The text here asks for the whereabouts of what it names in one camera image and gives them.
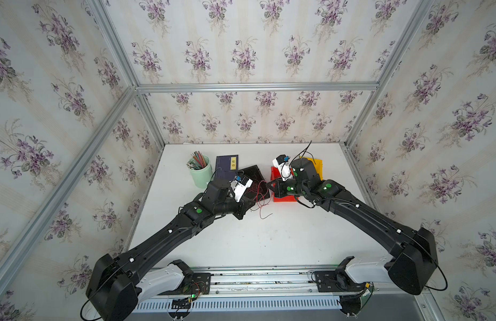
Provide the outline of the black plastic bin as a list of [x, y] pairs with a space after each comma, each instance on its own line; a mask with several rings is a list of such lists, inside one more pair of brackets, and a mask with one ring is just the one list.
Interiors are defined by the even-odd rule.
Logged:
[[238, 174], [243, 174], [253, 180], [252, 186], [244, 193], [244, 197], [254, 201], [262, 201], [271, 197], [271, 193], [266, 186], [266, 180], [257, 165], [240, 169]]

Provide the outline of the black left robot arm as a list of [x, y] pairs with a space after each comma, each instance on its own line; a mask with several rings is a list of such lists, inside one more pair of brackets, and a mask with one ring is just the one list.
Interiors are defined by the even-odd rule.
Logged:
[[221, 217], [232, 214], [242, 220], [255, 205], [252, 197], [235, 198], [231, 183], [214, 179], [204, 192], [179, 207], [175, 218], [161, 230], [113, 258], [103, 255], [95, 263], [86, 289], [97, 320], [125, 320], [140, 301], [142, 278], [181, 243], [193, 238]]

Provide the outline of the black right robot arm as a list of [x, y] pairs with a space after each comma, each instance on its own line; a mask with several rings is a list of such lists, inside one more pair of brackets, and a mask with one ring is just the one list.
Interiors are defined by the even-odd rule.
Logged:
[[387, 250], [391, 261], [384, 265], [398, 288], [419, 295], [438, 270], [435, 236], [424, 227], [414, 230], [381, 214], [332, 179], [322, 180], [314, 162], [280, 155], [273, 160], [280, 177], [267, 184], [276, 198], [305, 199], [303, 206], [320, 207], [352, 223]]

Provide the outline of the red plastic bin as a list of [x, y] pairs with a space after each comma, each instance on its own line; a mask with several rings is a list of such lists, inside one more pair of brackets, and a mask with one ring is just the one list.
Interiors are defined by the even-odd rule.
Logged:
[[[271, 180], [274, 180], [274, 179], [277, 179], [277, 178], [280, 178], [281, 175], [280, 175], [280, 172], [278, 171], [278, 169], [276, 167], [271, 167]], [[296, 200], [294, 199], [294, 197], [291, 195], [291, 196], [286, 196], [286, 197], [283, 197], [283, 198], [276, 198], [276, 197], [273, 197], [273, 202], [274, 203], [295, 203]]]

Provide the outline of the dark blue book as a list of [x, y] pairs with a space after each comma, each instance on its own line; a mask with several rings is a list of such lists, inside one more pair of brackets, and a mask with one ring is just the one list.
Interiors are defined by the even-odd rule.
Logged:
[[239, 155], [221, 155], [216, 157], [215, 178], [232, 181], [237, 175]]

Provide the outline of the yellow plastic bin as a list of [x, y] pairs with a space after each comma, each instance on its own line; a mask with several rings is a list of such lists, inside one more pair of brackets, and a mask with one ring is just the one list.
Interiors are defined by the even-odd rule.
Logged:
[[323, 161], [321, 159], [313, 159], [312, 157], [307, 157], [309, 161], [312, 161], [314, 168], [319, 175], [320, 179], [323, 179]]

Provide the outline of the green pen cup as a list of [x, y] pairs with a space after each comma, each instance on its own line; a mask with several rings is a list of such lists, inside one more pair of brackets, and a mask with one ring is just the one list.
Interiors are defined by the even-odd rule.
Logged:
[[201, 167], [193, 158], [187, 163], [194, 184], [201, 189], [206, 189], [213, 176], [211, 161], [208, 156], [203, 155], [205, 166]]

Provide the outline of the coloured pencils bundle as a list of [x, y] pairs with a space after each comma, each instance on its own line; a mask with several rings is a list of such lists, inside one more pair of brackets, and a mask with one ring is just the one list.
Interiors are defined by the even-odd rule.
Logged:
[[193, 152], [186, 163], [187, 167], [193, 171], [204, 169], [208, 164], [209, 162], [205, 159], [205, 156], [199, 151]]

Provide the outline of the white ventilation grille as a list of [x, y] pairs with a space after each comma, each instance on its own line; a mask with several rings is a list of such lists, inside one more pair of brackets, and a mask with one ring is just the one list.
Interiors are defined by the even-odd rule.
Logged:
[[134, 314], [186, 312], [257, 312], [291, 310], [340, 310], [339, 296], [252, 296], [252, 297], [208, 297], [199, 298], [179, 308], [171, 298], [155, 298], [138, 304]]

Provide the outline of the aluminium rail frame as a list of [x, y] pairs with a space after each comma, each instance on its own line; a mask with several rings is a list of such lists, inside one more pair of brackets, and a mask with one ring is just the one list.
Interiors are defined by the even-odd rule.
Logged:
[[189, 267], [183, 262], [150, 270], [140, 283], [144, 290], [140, 301], [155, 298], [161, 292], [175, 290], [185, 276], [211, 273], [209, 294], [198, 296], [285, 296], [319, 294], [312, 281], [315, 271], [344, 271], [356, 283], [374, 285], [383, 292], [402, 294], [380, 262], [355, 260], [345, 266], [269, 266], [269, 267]]

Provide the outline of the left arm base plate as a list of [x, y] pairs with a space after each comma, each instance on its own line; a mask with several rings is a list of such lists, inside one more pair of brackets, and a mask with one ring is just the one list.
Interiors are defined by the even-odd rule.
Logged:
[[175, 290], [168, 290], [158, 294], [159, 296], [169, 295], [204, 295], [209, 294], [211, 288], [211, 273], [194, 273], [185, 276], [184, 280]]

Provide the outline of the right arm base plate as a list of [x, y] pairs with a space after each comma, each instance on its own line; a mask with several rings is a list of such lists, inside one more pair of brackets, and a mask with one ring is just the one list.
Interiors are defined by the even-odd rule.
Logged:
[[356, 283], [344, 271], [315, 271], [312, 273], [312, 281], [316, 284], [319, 292], [362, 292], [366, 283]]

